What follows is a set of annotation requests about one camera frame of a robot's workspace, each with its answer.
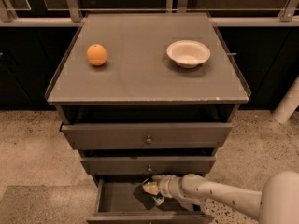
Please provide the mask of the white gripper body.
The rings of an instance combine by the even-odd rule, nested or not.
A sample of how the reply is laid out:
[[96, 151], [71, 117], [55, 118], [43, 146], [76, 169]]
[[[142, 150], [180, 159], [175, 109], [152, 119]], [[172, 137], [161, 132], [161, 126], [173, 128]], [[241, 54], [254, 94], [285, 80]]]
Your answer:
[[180, 185], [181, 178], [174, 175], [166, 175], [159, 182], [159, 191], [165, 198], [181, 200], [183, 192]]

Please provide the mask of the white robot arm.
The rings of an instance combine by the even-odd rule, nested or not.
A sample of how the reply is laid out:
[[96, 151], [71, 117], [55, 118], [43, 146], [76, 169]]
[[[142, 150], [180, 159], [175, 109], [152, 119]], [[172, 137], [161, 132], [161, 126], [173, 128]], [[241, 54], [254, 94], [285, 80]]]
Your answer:
[[299, 224], [299, 174], [278, 172], [264, 184], [262, 191], [242, 189], [209, 181], [200, 175], [154, 175], [142, 184], [142, 189], [161, 203], [175, 199], [189, 209], [204, 199], [222, 203], [251, 217], [259, 224]]

